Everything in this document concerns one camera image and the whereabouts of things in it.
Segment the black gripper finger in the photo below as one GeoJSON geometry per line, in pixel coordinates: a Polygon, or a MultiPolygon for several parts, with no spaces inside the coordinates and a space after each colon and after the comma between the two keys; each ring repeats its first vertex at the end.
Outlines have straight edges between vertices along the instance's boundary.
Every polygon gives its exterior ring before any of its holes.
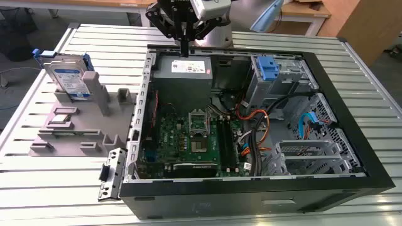
{"type": "Polygon", "coordinates": [[[190,48],[195,41],[201,41],[202,46],[229,47],[232,45],[232,21],[207,20],[194,28],[187,24],[186,31],[186,57],[190,55],[190,48]]]}
{"type": "Polygon", "coordinates": [[[186,56],[186,40],[185,40],[185,33],[182,28],[182,22],[174,16],[174,21],[165,20],[161,21],[161,9],[158,4],[151,4],[146,11],[146,17],[150,22],[155,25],[159,31],[165,34],[167,38],[173,38],[181,44],[181,56],[186,56]]]}

